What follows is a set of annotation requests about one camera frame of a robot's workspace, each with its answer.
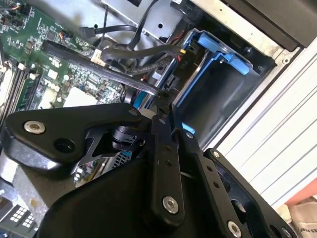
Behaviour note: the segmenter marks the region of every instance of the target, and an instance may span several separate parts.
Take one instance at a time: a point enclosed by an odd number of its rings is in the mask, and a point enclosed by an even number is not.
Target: silver screw
[[[217,159],[219,159],[219,158],[220,158],[220,155],[219,155],[219,153],[218,153],[218,152],[213,151],[213,152],[212,152],[212,154],[213,154],[213,156],[215,156]]]
[[[42,134],[45,132],[45,126],[43,123],[35,120],[30,120],[24,124],[24,129],[32,134]]]
[[[228,228],[234,237],[240,238],[242,236],[240,228],[232,221],[228,222]]]
[[[194,138],[193,135],[192,135],[191,133],[189,133],[189,132],[187,132],[186,135],[187,135],[187,137],[189,137],[189,138],[191,138],[191,139]]]
[[[290,232],[285,227],[282,227],[282,230],[284,231],[284,233],[286,234],[286,236],[288,238],[292,238],[292,235],[290,234]]]
[[[132,109],[131,109],[131,110],[129,110],[129,113],[130,113],[130,114],[132,114],[132,115],[134,115],[134,116],[136,116],[136,115],[137,115],[137,113],[136,113],[134,110],[132,110]]]
[[[164,119],[159,119],[159,121],[161,122],[161,123],[163,123],[164,125],[166,124],[166,122],[164,121]]]
[[[178,212],[178,203],[170,196],[163,198],[163,207],[171,214],[176,214]]]

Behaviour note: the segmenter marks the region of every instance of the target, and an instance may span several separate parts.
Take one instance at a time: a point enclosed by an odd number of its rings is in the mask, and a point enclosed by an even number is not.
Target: metal sheet
[[[273,207],[317,177],[317,39],[218,150]]]
[[[273,57],[281,53],[281,46],[220,0],[191,1],[263,54]]]
[[[142,0],[139,6],[136,6],[128,0],[101,0],[107,4],[112,10],[117,12],[127,23],[137,26],[146,9],[153,0]],[[182,14],[171,8],[171,0],[160,0],[150,10],[144,30],[154,36],[169,37],[178,22],[182,18]]]

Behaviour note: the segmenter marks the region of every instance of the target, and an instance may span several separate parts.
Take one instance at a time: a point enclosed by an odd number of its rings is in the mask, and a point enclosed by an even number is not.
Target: motherboard
[[[121,84],[42,52],[43,40],[90,57],[94,47],[23,0],[0,0],[1,121],[14,111],[120,101]]]

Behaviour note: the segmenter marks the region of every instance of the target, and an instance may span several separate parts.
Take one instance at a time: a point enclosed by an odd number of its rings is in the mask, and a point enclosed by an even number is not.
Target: cable connector
[[[85,39],[89,39],[96,36],[95,29],[93,27],[80,27],[79,30]]]

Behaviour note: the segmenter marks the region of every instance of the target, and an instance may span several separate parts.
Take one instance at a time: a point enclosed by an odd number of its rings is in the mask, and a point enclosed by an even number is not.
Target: black linkage arm
[[[69,177],[100,154],[132,152],[131,161],[61,197],[37,237],[296,237],[219,152],[201,151],[167,101],[158,95],[152,119],[129,104],[7,118],[5,154],[48,179]]]

